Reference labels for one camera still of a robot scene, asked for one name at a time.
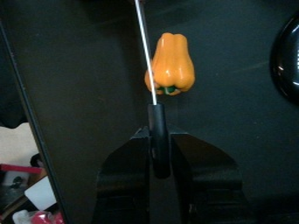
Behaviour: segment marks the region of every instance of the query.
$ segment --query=pepper stem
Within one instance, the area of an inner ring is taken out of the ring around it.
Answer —
[[[163,93],[166,95],[171,94],[175,91],[177,87],[171,86],[171,87],[159,87],[158,90],[163,90]]]

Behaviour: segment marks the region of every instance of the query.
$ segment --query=black background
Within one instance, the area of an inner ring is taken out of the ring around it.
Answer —
[[[147,125],[135,7],[126,0],[0,3],[52,186],[70,223],[88,223],[99,167]],[[269,69],[277,34],[298,9],[297,0],[145,6],[153,52],[165,32],[182,33],[197,71],[189,93],[159,97],[169,122],[234,157],[259,212],[299,198],[299,108],[278,93]]]

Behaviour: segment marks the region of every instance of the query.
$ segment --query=orange bell pepper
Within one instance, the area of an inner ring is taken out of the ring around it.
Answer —
[[[193,87],[195,73],[189,53],[187,38],[182,34],[165,33],[155,49],[153,60],[154,85],[159,95],[178,95]],[[151,91],[150,74],[145,83]]]

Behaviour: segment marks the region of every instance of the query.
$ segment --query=white surface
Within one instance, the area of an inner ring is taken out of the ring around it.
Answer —
[[[24,191],[26,197],[40,211],[56,203],[52,186],[48,177],[43,178],[34,186]]]
[[[39,153],[30,124],[16,129],[0,127],[0,164],[31,165],[32,156]]]
[[[14,223],[15,224],[31,224],[31,217],[27,210],[23,210],[14,214]]]

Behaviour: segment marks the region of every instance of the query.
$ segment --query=metal rod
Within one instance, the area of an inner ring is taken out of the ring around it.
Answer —
[[[146,64],[147,64],[147,71],[149,71],[149,74],[150,74],[154,105],[157,105],[155,77],[154,77],[154,70],[153,70],[150,50],[149,50],[149,42],[147,42],[147,36],[146,36],[146,25],[145,25],[146,18],[143,19],[139,1],[141,0],[135,0],[135,9],[137,9],[138,22],[139,22],[142,38],[143,38],[143,43],[145,43],[145,58],[146,58]]]

